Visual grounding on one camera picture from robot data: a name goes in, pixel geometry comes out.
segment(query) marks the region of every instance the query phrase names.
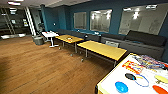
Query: stool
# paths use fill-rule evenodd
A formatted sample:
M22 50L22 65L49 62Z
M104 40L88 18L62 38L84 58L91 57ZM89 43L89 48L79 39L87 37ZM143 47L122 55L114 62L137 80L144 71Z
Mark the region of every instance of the stool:
M40 35L32 36L33 42L34 42L34 38L36 37L41 37L41 36Z
M43 37L34 38L34 42L35 42L36 45L43 45L44 44Z

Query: blue wall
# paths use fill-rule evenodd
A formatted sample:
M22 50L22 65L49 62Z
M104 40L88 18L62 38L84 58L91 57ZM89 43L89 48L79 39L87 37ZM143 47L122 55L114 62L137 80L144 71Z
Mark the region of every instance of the blue wall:
M45 31L56 31L59 28L58 19L56 18L57 12L53 12L53 10L53 8L46 8L44 5L41 5Z
M109 27L109 33L118 34L123 8L142 6L148 4L161 4L161 3L168 3L168 0L93 0L91 2L74 5L70 7L71 29L76 31L76 29L74 29L73 14L76 12L86 12L87 27L86 30L80 30L80 31L93 34L94 31L89 30L90 12L93 10L112 9L113 11ZM168 38L168 15L166 16L165 21L160 29L159 35ZM165 52L163 54L162 60L164 62L168 62L168 42L165 46Z
M122 9L124 7L133 7L133 6L142 6L142 5L149 5L149 4L161 4L161 3L168 3L168 0L92 0L89 2L73 5L73 6L60 6L55 7L53 9L44 8L46 13L43 15L45 16L53 16L53 13L56 12L57 15L55 17L46 17L43 19L48 20L46 22L47 29L52 28L51 22L56 20L56 24L58 25L57 29L68 29L74 30L74 13L76 12L86 12L87 13L87 26L86 30L80 30L80 32L86 33L94 33L93 31L89 30L90 28L90 12L94 10L105 10L105 9L112 9L112 16L111 22L109 27L110 34L118 34L118 30L120 27L120 21L122 16ZM168 15L165 18L165 21L161 27L159 35L165 36L168 38ZM168 62L168 43L165 48L165 53L163 55L163 61Z

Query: wooden table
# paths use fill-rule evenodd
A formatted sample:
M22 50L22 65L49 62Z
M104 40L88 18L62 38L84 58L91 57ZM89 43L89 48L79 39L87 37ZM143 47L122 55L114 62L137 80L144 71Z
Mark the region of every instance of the wooden table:
M83 43L78 44L78 46L81 46L86 49L86 57L87 57L87 49L91 50L93 52L96 52L98 54L101 54L103 56L109 57L111 59L118 61L126 52L126 50L112 47L106 44L98 43L95 41L86 41Z
M61 35L61 36L57 36L57 37L55 37L55 38L60 39L60 40L63 41L63 47L64 47L64 42L67 42L67 43L75 43L75 52L76 52L76 53L77 53L77 45L76 45L76 42L83 40L82 38L74 37L74 36L71 36L71 35Z
M144 68L140 75L143 75L149 83L144 78L137 78L137 81L139 84L137 84L133 80L129 80L125 77L126 73L131 73L135 76L134 72L126 69L125 67L122 67L124 63L126 63L128 60L131 62L135 62L137 64L140 64L136 59L133 58L135 54L130 53L123 61L121 61L106 77L104 77L98 84L98 94L121 94L117 91L115 87L116 82L123 82L128 87L128 93L124 94L158 94L155 92L155 90L152 88L153 85L157 85L168 91L168 85L166 83L160 83L157 84L157 79L155 78L155 75L161 75L163 77L167 77L166 74L163 74L161 69L155 69L155 71L149 70Z

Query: gray sofa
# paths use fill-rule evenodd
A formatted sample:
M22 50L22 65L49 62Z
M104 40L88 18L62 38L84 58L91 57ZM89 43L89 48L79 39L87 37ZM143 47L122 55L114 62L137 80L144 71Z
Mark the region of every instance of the gray sofa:
M142 32L130 31L126 36L102 34L101 42L106 41L118 43L119 48L126 49L136 54L149 55L157 60L161 60L166 38Z

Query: yellow table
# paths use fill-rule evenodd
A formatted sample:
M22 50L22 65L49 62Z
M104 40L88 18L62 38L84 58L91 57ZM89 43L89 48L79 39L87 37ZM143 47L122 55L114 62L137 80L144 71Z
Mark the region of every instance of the yellow table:
M57 37L55 37L55 38L60 39L60 40L63 41L63 47L64 47L64 42L67 42L67 43L75 43L75 52L76 52L76 53L77 53L77 45L76 45L76 42L83 40L82 38L74 37L74 36L71 36L71 35L61 35L61 36L57 36Z
M86 41L83 43L78 44L78 46L81 46L86 49L86 57L87 57L87 49L91 50L93 52L99 53L103 56L109 57L111 59L118 61L126 52L126 50L112 47L106 44L98 43L95 41Z

